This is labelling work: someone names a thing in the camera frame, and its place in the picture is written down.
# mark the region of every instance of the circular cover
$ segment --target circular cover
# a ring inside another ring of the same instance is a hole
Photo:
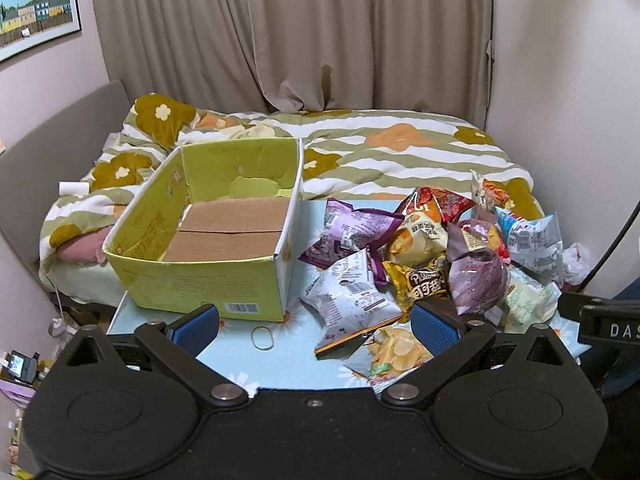
[[[508,368],[460,377],[440,391],[431,417],[451,450],[487,473],[517,478],[589,465],[606,428],[593,389],[563,366]]]
[[[70,372],[66,381],[44,381],[25,416],[25,438],[53,472],[112,479],[142,474],[193,433],[198,409],[176,381],[104,365]]]

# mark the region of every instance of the painting of houses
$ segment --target painting of houses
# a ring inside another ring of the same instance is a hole
[[[78,30],[76,0],[0,0],[0,61]]]

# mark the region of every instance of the beige curtain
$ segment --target beige curtain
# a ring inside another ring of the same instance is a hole
[[[491,0],[94,0],[111,78],[220,111],[407,108],[484,125]]]

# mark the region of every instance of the screw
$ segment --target screw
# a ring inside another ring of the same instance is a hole
[[[242,396],[244,390],[237,384],[222,383],[211,389],[211,397],[217,400],[235,400]]]
[[[396,383],[389,386],[386,392],[395,400],[411,400],[418,396],[420,390],[412,384]]]

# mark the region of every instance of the wall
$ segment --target wall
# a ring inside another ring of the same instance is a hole
[[[487,130],[597,261],[640,199],[640,0],[495,0]],[[640,221],[587,288],[640,274]]]
[[[78,7],[82,32],[0,64],[0,138],[7,146],[108,82],[92,0],[78,0]],[[41,288],[0,237],[0,350],[50,355],[47,326],[53,315]],[[13,413],[14,405],[0,395],[0,458],[6,455],[6,422]]]

